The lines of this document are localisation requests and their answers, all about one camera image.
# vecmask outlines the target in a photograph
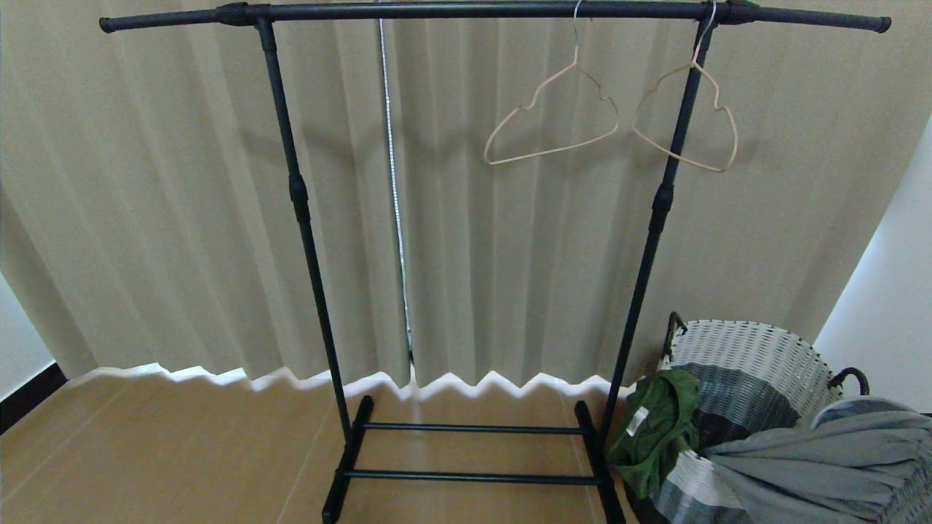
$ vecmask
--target clothing tag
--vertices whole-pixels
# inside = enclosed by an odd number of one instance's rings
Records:
[[[637,428],[640,427],[640,424],[647,419],[647,416],[650,414],[651,412],[646,407],[639,407],[637,411],[635,411],[635,416],[631,419],[631,423],[628,424],[628,434],[634,436],[635,433],[637,433]]]

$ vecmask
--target green clothing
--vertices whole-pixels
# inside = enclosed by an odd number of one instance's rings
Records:
[[[638,498],[660,488],[681,451],[699,445],[692,424],[698,394],[696,377],[684,369],[665,369],[639,380],[628,396],[625,430],[608,459]]]

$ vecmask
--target clothes rack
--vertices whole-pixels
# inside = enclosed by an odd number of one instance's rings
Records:
[[[431,1],[431,2],[386,2],[386,3],[344,3],[344,4],[303,4],[303,5],[250,5],[234,3],[214,9],[202,9],[183,12],[168,12],[121,18],[101,18],[100,26],[107,33],[127,29],[147,27],[165,27],[202,23],[221,23],[232,26],[253,26],[258,30],[259,40],[266,55],[268,78],[272,89],[272,99],[278,117],[281,142],[288,166],[288,188],[291,201],[295,207],[295,217],[301,231],[308,272],[314,293],[314,301],[321,323],[324,349],[333,378],[336,406],[340,425],[343,430],[345,447],[343,456],[334,473],[333,484],[327,495],[322,510],[324,524],[332,524],[340,517],[350,480],[353,478],[390,478],[419,480],[452,480],[468,482],[506,482],[524,484],[563,484],[578,486],[596,486],[606,521],[623,523],[624,516],[614,488],[609,468],[603,455],[606,437],[614,413],[621,387],[628,353],[634,340],[637,319],[647,291],[648,279],[661,233],[664,230],[666,216],[673,204],[674,180],[677,175],[679,160],[669,157],[666,162],[663,181],[657,189],[651,206],[651,221],[648,238],[637,272],[631,306],[628,310],[624,333],[618,350],[611,386],[606,401],[604,415],[596,428],[583,401],[576,404],[575,413],[579,427],[528,427],[496,425],[457,425],[457,424],[415,424],[402,422],[372,422],[370,416],[375,405],[371,396],[365,396],[360,403],[353,422],[347,409],[343,382],[340,377],[339,362],[336,358],[333,330],[327,312],[326,296],[323,291],[321,268],[314,245],[310,226],[308,208],[308,189],[298,169],[295,139],[288,118],[288,104],[285,101],[284,86],[281,80],[278,51],[275,43],[273,23],[277,21],[309,20],[375,20],[375,19],[478,19],[478,18],[571,18],[574,1]],[[606,0],[583,2],[579,6],[582,18],[641,18],[641,19],[680,19],[700,21],[696,33],[695,45],[699,46],[697,63],[705,63],[709,43],[714,29],[721,24],[736,25],[753,21],[808,24],[828,27],[862,29],[883,33],[890,28],[891,20],[887,17],[869,17],[841,13],[828,13],[801,9],[783,9],[760,7],[748,0],[728,0],[713,9],[708,2],[632,2]],[[681,154],[686,141],[692,108],[699,88],[701,75],[691,69],[683,90],[679,107],[677,125],[673,133],[670,151]],[[579,435],[585,444],[591,476],[550,476],[550,475],[499,475],[481,473],[445,473],[413,471],[377,471],[356,469],[356,458],[363,444],[365,433],[369,430],[382,431],[439,431],[439,432],[479,432],[505,434],[567,434]]]

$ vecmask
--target basket handle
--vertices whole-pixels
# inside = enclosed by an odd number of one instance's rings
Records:
[[[870,394],[870,385],[868,384],[868,377],[864,374],[863,371],[857,369],[856,367],[846,367],[838,375],[835,375],[831,380],[829,380],[829,387],[834,388],[836,386],[841,386],[842,382],[848,378],[848,375],[854,375],[857,377],[857,383],[861,388],[861,394]]]
[[[671,358],[673,357],[673,352],[670,346],[673,345],[673,336],[677,334],[677,328],[681,328],[683,333],[688,331],[682,317],[679,316],[679,313],[673,311],[670,313],[670,320],[666,324],[666,339],[664,340],[664,355]]]

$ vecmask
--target wire hanger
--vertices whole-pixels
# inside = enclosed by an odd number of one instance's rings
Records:
[[[486,149],[485,149],[485,151],[483,151],[483,154],[482,154],[482,157],[483,157],[483,159],[486,161],[486,164],[488,164],[488,165],[490,165],[490,166],[495,166],[495,165],[499,165],[499,164],[504,164],[504,163],[506,163],[506,162],[514,162],[515,160],[533,159],[534,157],[541,157],[541,156],[543,156],[543,155],[549,155],[549,154],[551,154],[551,153],[556,153],[556,152],[558,152],[558,151],[567,151],[567,150],[569,150],[569,149],[575,149],[576,147],[582,147],[583,145],[589,145],[589,144],[592,144],[593,142],[598,142],[599,140],[602,140],[603,138],[606,138],[606,137],[608,137],[609,135],[611,135],[611,134],[613,134],[614,132],[616,132],[616,131],[618,130],[618,128],[621,126],[621,117],[619,117],[619,115],[618,115],[618,105],[615,104],[615,101],[612,100],[612,98],[611,98],[610,96],[605,96],[605,95],[602,94],[602,84],[600,84],[600,83],[598,82],[598,80],[596,80],[596,78],[595,78],[594,76],[592,76],[590,73],[588,73],[587,71],[585,71],[584,69],[582,69],[582,68],[580,67],[580,65],[579,65],[579,58],[580,58],[580,35],[579,35],[579,31],[576,29],[576,14],[579,12],[580,4],[581,4],[582,2],[583,2],[583,0],[579,0],[578,2],[576,2],[576,7],[573,9],[573,37],[575,38],[575,43],[576,43],[576,48],[573,50],[573,62],[571,62],[568,66],[564,67],[563,69],[557,71],[556,74],[554,74],[553,76],[551,76],[551,77],[547,78],[546,80],[544,80],[543,82],[541,82],[541,84],[534,90],[534,96],[531,97],[531,99],[530,99],[530,104],[528,104],[528,105],[519,105],[519,106],[516,107],[515,109],[512,109],[512,112],[509,113],[508,116],[505,117],[505,119],[502,120],[501,123],[500,123],[498,126],[496,126],[496,128],[495,128],[495,130],[492,132],[492,134],[490,134],[490,135],[488,136],[488,141],[486,142]],[[552,83],[554,80],[557,80],[557,79],[560,78],[562,75],[564,75],[564,74],[566,74],[566,73],[568,73],[569,71],[572,71],[572,70],[579,71],[580,74],[582,74],[582,76],[584,76],[585,78],[589,79],[589,81],[592,82],[593,84],[596,84],[596,87],[598,88],[598,99],[599,99],[601,102],[607,102],[609,105],[611,105],[611,110],[612,110],[612,111],[614,112],[614,114],[615,114],[615,126],[614,126],[613,128],[611,128],[611,131],[609,131],[609,132],[607,132],[607,133],[605,133],[605,134],[602,134],[602,135],[600,135],[600,136],[597,136],[596,138],[592,138],[592,139],[586,140],[585,142],[579,142],[579,143],[573,144],[573,145],[564,145],[563,147],[557,147],[557,148],[554,148],[554,149],[547,149],[546,151],[538,151],[538,152],[536,152],[536,153],[528,153],[528,154],[526,154],[526,155],[519,155],[519,156],[517,156],[517,157],[510,157],[510,158],[508,158],[508,159],[500,159],[500,160],[493,160],[493,159],[490,159],[490,158],[489,158],[489,150],[492,148],[492,143],[495,142],[495,137],[499,134],[499,131],[501,131],[501,128],[505,127],[505,124],[507,124],[508,121],[511,120],[512,117],[514,117],[514,116],[517,115],[518,113],[520,113],[520,112],[522,112],[522,111],[527,111],[528,109],[533,108],[534,105],[537,104],[537,98],[538,98],[538,96],[540,96],[541,91],[543,91],[543,89],[544,89],[545,87],[547,87],[547,86],[548,86],[550,83]]]
[[[644,96],[641,98],[640,102],[637,104],[637,111],[635,111],[635,118],[634,118],[634,121],[631,122],[631,130],[637,133],[637,136],[640,136],[641,138],[643,138],[648,144],[653,145],[657,149],[660,149],[661,151],[663,151],[670,157],[673,157],[674,159],[679,159],[680,161],[686,162],[698,168],[702,168],[702,169],[709,170],[712,172],[725,172],[728,170],[728,168],[732,167],[732,163],[734,162],[734,157],[738,154],[738,128],[734,124],[734,115],[732,115],[732,110],[729,109],[727,105],[724,105],[724,104],[719,105],[719,95],[721,92],[721,89],[719,88],[719,83],[716,82],[715,78],[713,78],[712,75],[706,72],[706,70],[703,69],[703,67],[699,65],[699,62],[698,62],[699,48],[702,46],[702,41],[704,38],[706,38],[706,33],[708,33],[709,28],[711,28],[712,24],[715,22],[715,11],[716,11],[716,5],[718,4],[718,0],[711,0],[711,2],[712,2],[712,16],[709,17],[708,24],[706,24],[706,28],[703,29],[702,34],[699,35],[699,40],[696,42],[696,47],[692,52],[692,61],[687,63],[686,65],[682,65],[674,69],[673,71],[670,71],[666,75],[661,76],[660,78],[657,79],[657,83],[654,84],[652,88],[650,88],[649,90],[647,90],[647,92],[644,93]],[[711,82],[712,86],[715,88],[715,98],[713,99],[713,102],[712,102],[712,108],[715,109],[716,112],[724,111],[725,115],[728,116],[729,123],[732,124],[732,137],[734,138],[733,144],[732,144],[732,154],[730,157],[728,157],[728,162],[725,164],[724,167],[717,168],[714,166],[709,166],[702,162],[697,162],[695,160],[687,159],[686,157],[677,155],[676,153],[670,151],[666,147],[663,147],[662,145],[659,145],[653,140],[651,140],[650,138],[648,138],[647,135],[645,135],[643,132],[641,132],[637,128],[637,118],[640,116],[640,110],[641,110],[641,107],[644,105],[644,102],[646,102],[648,97],[650,97],[653,93],[655,93],[660,88],[660,84],[664,80],[666,80],[668,77],[672,75],[675,75],[676,73],[679,73],[680,71],[684,69],[695,69],[702,76],[708,79],[709,82]]]

